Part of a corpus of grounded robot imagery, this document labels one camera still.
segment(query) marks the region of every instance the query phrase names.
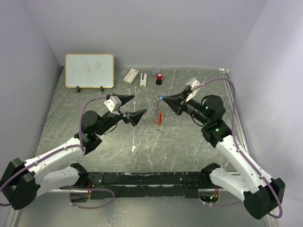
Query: metal table surface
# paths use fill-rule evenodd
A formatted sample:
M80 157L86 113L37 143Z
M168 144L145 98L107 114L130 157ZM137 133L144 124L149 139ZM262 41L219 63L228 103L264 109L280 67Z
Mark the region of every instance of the metal table surface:
M160 104L163 124L153 123L153 104L158 95L172 95L184 89L188 78L196 77L200 82L220 77L218 70L162 70L163 84L155 84L150 70L147 87L139 86L139 79L132 86L123 82L128 70L115 69L115 87L110 91L118 94L134 94L135 99L123 110L134 111L146 108L136 128L123 122L110 134L102 136L103 142L80 162L88 171L200 171L205 165L216 162L227 171L235 171L222 155L202 137L202 133L187 114L177 117L165 103ZM67 89L62 74L40 139L36 155L43 154L67 141L78 129L82 105L99 95L97 89ZM210 94L220 95L224 101L224 120L230 124L231 102L225 82L217 81L201 89L195 100ZM106 112L101 101L91 103L87 110L100 115ZM237 128L240 143L245 141L241 128ZM183 197L116 198L109 206L98 210L76 209L69 205L68 192L49 192L36 198L29 206L15 212L14 227L200 227L233 226L265 227L267 220L255 220L243 204L227 208L209 208L199 199ZM226 204L237 200L229 192L220 190L218 203ZM83 206L96 206L107 201L89 201Z
M185 82L196 77L200 82L221 77L219 70L162 70L162 85L155 84L150 70L147 87L140 87L140 78L131 85L123 82L129 70L115 69L115 86L105 89L116 94L133 94L135 98L122 107L124 111L147 109L137 127L120 122L115 130L103 135L103 142L96 150L70 163L79 162L87 171L99 172L159 172L159 171L200 171L204 166L216 162L226 171L235 171L230 162L209 143L207 143L199 126L193 123L188 114L176 116L164 102L160 103L163 114L162 125L156 125L153 105L158 95L173 95L185 88ZM79 114L84 103L100 93L99 89L76 89L65 87L64 73L60 76L46 124L38 145L36 156L41 155L70 139L77 133ZM202 88L194 97L200 101L206 95L222 97L226 113L223 117L230 125L232 109L229 92L225 81L215 81ZM95 101L86 110L94 110L103 115L107 109L103 101ZM238 139L243 137L237 127Z

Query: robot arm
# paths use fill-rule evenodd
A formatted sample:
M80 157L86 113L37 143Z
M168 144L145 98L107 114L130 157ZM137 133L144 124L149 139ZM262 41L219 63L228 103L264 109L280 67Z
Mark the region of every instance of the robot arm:
M239 179L213 163L206 167L209 180L237 196L243 201L246 210L254 218L260 219L278 206L265 180L270 183L280 202L284 195L284 182L280 178L273 179L266 173L237 140L237 146L235 145L231 129L222 120L225 108L219 96L206 96L198 103L192 99L195 94L192 93L192 87L196 86L196 79L191 79L186 85L183 92L166 96L162 100L176 115L185 112L202 123L201 132L205 140L225 155L243 178Z
M21 162L19 158L12 160L3 177L3 186L15 173L27 168L23 173L6 185L2 192L15 210L24 208L37 196L67 185L83 186L87 182L87 171L80 164L54 171L65 163L87 155L102 142L98 137L116 126L120 120L136 126L146 109L134 113L122 112L120 107L134 96L121 96L114 93L107 95L104 104L109 109L103 116L94 111L87 111L82 116L81 134L84 150L80 146L79 133L59 147L34 158Z

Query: purple cable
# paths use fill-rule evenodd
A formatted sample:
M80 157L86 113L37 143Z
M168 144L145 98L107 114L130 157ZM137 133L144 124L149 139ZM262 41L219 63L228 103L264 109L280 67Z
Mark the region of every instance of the purple cable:
M84 106L82 107L81 111L80 111L80 120L79 120L79 140L80 140L80 147L81 150L84 151L84 146L83 146L83 138L82 138L82 116L84 113L85 108L87 107L87 105L93 101L96 100L100 100L100 99L106 99L106 96L98 96L95 98L92 98L91 100L87 101Z
M106 189L106 188L89 188L89 189L87 188L87 189L83 189L83 188L76 188L76 187L66 186L66 187L64 187L64 189L72 189L72 190L80 190L80 191L103 191L103 192L110 192L113 195L112 199L109 202L105 203L105 204L102 204L102 205L97 206L97 207L83 207L83 206L77 206L76 204L74 204L71 201L71 194L70 194L69 199L70 199L71 205L73 207L80 208L80 209L87 209L87 210L99 209L99 208L102 208L102 207L105 207L105 206L111 204L115 199L115 193L112 190Z
M66 146L67 149L69 148L76 148L76 147L80 147L79 145L69 145L69 146ZM27 169L35 166L36 164L44 161L45 159L49 158L50 156L53 156L54 154L57 154L58 152L60 151L63 151L65 150L65 147L63 148L59 148L57 150L54 150L53 152L49 153L48 155L42 157L41 159L37 160L37 162L35 163L32 163L32 164L29 164L28 166L22 168L21 170L19 170L18 172L16 172L13 176L11 176L6 182L4 182L4 184L0 187L0 193L2 192L2 190L12 181L14 180L17 176L19 176L21 173L23 173L24 171L26 171ZM10 204L9 203L0 203L0 207L7 207L9 206Z
M278 198L278 195L276 194L275 190L273 189L273 187L270 185L270 183L268 182L268 180L262 176L262 173L258 170L258 168L255 167L255 165L245 156L245 154L243 153L243 151L240 150L240 147L237 143L237 140L236 140L236 136L235 136L235 128L234 128L234 123L235 123L235 109L236 109L236 89L235 89L235 86L233 85L233 83L227 79L227 78L215 78L215 79L211 79L207 82L204 82L202 84L199 84L195 87L192 88L192 90L196 90L206 84L209 84L211 82L214 82L216 80L225 80L227 81L230 86L232 87L232 97L233 97L233 102L232 102L232 139L233 139L233 142L236 146L236 149L239 151L239 153L243 156L243 158L248 162L248 164L256 171L256 173L262 178L262 180L266 183L266 185L269 187L271 193L274 195L274 198L278 204L278 207L279 207L279 215L273 215L273 214L268 214L269 216L272 216L273 218L281 218L282 217L282 214L283 214L283 211L282 211L282 205L281 205L281 202ZM240 203L241 201L239 202L234 202L234 203L230 203L230 204L224 204L224 205L215 205L215 204L212 204L212 206L218 206L218 207L224 207L224 206L231 206L231 205L234 205L234 204L237 204L237 203Z

